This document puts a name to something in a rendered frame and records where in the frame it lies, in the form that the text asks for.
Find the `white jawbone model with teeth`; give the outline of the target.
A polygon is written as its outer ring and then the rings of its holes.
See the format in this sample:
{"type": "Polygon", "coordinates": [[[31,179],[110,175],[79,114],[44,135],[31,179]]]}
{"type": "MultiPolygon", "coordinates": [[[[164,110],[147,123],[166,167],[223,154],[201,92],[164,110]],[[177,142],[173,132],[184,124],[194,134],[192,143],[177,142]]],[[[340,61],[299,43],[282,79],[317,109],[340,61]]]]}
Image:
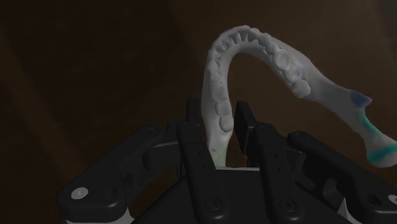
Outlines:
{"type": "Polygon", "coordinates": [[[214,41],[207,54],[201,95],[201,113],[207,147],[214,164],[226,165],[226,151],[234,119],[228,94],[228,70],[233,57],[248,53],[268,64],[297,98],[317,102],[334,112],[365,143],[367,160],[375,167],[397,165],[397,141],[383,134],[366,117],[371,98],[341,87],[304,54],[248,25],[233,27],[214,41]]]}

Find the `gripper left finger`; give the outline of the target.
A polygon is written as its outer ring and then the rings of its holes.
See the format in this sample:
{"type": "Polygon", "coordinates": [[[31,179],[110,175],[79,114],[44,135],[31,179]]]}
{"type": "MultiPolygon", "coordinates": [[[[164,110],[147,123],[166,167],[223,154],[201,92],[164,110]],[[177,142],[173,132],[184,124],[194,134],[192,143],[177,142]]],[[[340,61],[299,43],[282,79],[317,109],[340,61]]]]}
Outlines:
{"type": "Polygon", "coordinates": [[[135,224],[129,204],[143,187],[174,165],[188,182],[199,224],[226,223],[225,193],[199,126],[199,103],[186,103],[186,118],[166,129],[148,125],[65,184],[57,205],[65,224],[135,224]]]}

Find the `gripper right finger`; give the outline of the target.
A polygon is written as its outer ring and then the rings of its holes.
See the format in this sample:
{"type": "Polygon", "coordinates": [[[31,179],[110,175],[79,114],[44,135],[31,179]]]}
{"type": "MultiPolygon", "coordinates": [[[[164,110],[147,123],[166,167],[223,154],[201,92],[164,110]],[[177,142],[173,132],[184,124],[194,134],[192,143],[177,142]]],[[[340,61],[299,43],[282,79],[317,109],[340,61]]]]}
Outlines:
{"type": "Polygon", "coordinates": [[[271,224],[397,224],[397,187],[312,135],[284,137],[242,101],[235,133],[248,166],[260,170],[271,224]]]}

